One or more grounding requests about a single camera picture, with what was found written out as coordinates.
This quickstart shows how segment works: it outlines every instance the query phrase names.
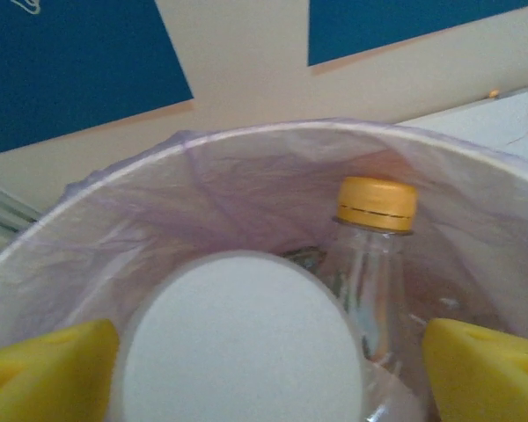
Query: white round object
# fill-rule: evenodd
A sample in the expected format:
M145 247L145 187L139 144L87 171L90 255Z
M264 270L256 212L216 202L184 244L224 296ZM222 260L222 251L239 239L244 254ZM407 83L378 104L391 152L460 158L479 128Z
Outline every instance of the white round object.
M356 422L360 342L325 287L290 262L227 252L174 273L121 342L116 422Z

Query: yellow bottle cap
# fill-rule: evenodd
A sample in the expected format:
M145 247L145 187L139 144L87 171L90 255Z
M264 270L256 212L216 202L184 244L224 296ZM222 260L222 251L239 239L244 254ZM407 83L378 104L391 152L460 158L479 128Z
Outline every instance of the yellow bottle cap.
M416 212L416 189L375 178L345 178L337 216L344 222L375 229L409 231Z

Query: crumpled plastic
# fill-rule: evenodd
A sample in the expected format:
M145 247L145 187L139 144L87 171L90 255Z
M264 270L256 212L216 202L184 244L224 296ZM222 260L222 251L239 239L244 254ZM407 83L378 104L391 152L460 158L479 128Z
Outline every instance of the crumpled plastic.
M342 179L415 185L405 281L422 325L454 316L528 338L528 163L358 120L180 132L69 186L0 254L0 346L93 318L123 331L177 266L211 252L324 248Z

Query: plastic bottle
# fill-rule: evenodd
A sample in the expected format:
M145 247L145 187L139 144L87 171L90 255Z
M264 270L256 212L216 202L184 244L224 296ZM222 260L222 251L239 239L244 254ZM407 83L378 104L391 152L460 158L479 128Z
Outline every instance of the plastic bottle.
M335 217L336 239L318 270L363 336L366 358L385 369L380 374L392 375L378 377L370 388L370 421L389 412L395 383L407 387L423 414L428 407L428 379L408 317L401 264L403 236L411 233L416 198L412 186L346 178Z

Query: wall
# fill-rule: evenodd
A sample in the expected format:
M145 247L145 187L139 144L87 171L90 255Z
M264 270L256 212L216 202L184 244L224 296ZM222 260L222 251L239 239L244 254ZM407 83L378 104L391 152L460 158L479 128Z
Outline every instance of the wall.
M0 154L1 188L44 210L66 184L177 130L329 116L396 122L528 86L528 8L308 68L308 0L158 7L195 99Z

